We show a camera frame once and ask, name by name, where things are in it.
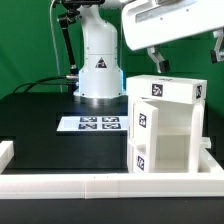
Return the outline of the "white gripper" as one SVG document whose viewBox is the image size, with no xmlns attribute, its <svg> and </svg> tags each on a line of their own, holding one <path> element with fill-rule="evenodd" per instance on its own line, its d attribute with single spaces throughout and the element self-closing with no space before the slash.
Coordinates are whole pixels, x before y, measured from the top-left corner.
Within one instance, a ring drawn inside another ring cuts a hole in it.
<svg viewBox="0 0 224 224">
<path fill-rule="evenodd" d="M 207 31 L 216 30 L 212 63 L 224 61 L 224 0 L 169 0 L 163 4 L 134 0 L 123 8 L 122 24 L 129 48 L 149 47 L 147 53 L 159 73 L 169 72 L 170 64 L 155 45 Z"/>
</svg>

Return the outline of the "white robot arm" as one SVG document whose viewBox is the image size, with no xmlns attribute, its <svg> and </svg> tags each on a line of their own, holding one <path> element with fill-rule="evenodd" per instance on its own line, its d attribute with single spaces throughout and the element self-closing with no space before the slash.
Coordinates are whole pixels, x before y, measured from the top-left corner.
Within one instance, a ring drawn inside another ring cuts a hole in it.
<svg viewBox="0 0 224 224">
<path fill-rule="evenodd" d="M 122 7 L 121 21 L 128 47 L 145 49 L 157 71 L 170 70 L 159 52 L 161 44 L 211 31 L 217 39 L 214 63 L 224 61 L 224 0 L 103 0 L 103 8 Z M 79 71 L 78 96 L 97 101 L 122 95 L 117 64 L 117 30 L 99 15 L 94 2 L 81 4 L 84 66 Z"/>
</svg>

